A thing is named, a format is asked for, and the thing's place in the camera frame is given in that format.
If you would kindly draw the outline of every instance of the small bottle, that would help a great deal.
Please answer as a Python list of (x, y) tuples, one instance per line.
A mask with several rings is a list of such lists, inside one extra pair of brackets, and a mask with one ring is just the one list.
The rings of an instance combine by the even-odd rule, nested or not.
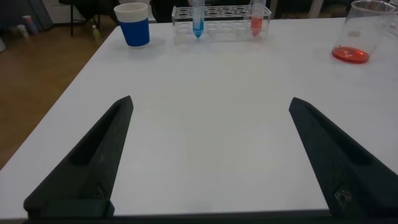
[(97, 43), (97, 45), (101, 46), (101, 44), (102, 44), (101, 34), (95, 25), (93, 25), (93, 36), (94, 36), (94, 39), (95, 39), (95, 42)]
[(17, 26), (17, 29), (19, 30), (19, 32), (22, 34), (23, 37), (29, 38), (29, 34), (28, 34), (27, 30), (26, 30), (25, 25), (20, 24), (20, 25)]
[(2, 41), (2, 39), (0, 37), (0, 52), (2, 52), (5, 49), (6, 49), (6, 45), (4, 44), (4, 42)]
[(35, 22), (32, 20), (32, 17), (27, 15), (27, 16), (22, 16), (26, 26), (29, 28), (29, 30), (33, 33), (33, 34), (39, 34), (39, 30), (37, 29), (37, 26), (35, 24)]

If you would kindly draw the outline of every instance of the paper cup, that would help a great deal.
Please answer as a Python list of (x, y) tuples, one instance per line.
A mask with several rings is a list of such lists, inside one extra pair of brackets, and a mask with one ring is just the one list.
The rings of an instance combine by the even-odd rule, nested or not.
[(124, 38), (131, 47), (140, 47), (149, 43), (148, 5), (134, 2), (118, 5), (114, 8)]

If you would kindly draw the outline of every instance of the white cup rim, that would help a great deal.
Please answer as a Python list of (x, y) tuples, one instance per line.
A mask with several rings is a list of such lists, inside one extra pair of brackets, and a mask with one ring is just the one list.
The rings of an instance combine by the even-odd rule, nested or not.
[(125, 4), (120, 4), (113, 9), (115, 12), (139, 12), (148, 10), (148, 5), (141, 2), (130, 2)]

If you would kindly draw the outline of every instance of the white table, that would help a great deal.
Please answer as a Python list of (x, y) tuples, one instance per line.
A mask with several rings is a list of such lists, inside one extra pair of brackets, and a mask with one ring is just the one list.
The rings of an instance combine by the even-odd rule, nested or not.
[(398, 172), (398, 40), (367, 64), (340, 62), (330, 51), (343, 21), (272, 21), (266, 44), (189, 46), (151, 24), (138, 50), (116, 28), (0, 171), (0, 218), (26, 217), (24, 199), (126, 95), (115, 215), (327, 208), (288, 112), (294, 96)]

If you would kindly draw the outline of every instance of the chair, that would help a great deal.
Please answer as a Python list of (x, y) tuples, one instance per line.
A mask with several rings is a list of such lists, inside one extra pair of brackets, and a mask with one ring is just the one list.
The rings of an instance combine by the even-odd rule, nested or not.
[(101, 15), (108, 15), (112, 20), (119, 24), (113, 8), (119, 5), (119, 0), (58, 0), (61, 4), (70, 5), (70, 35), (73, 36), (73, 7), (75, 6), (81, 15), (86, 19), (86, 23), (91, 18), (94, 20), (98, 30), (100, 30)]

